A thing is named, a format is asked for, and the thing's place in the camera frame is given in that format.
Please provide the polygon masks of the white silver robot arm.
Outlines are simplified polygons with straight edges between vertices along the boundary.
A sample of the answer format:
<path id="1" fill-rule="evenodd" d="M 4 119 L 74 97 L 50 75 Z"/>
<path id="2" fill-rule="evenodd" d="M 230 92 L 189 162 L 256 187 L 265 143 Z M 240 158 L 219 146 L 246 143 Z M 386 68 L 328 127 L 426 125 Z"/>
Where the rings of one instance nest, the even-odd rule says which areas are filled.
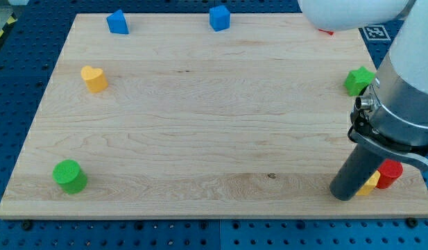
<path id="1" fill-rule="evenodd" d="M 428 170 L 428 1 L 302 0 L 300 9 L 319 29 L 344 31 L 403 19 L 375 78 L 356 98 L 349 165 L 377 168 L 396 160 Z"/>

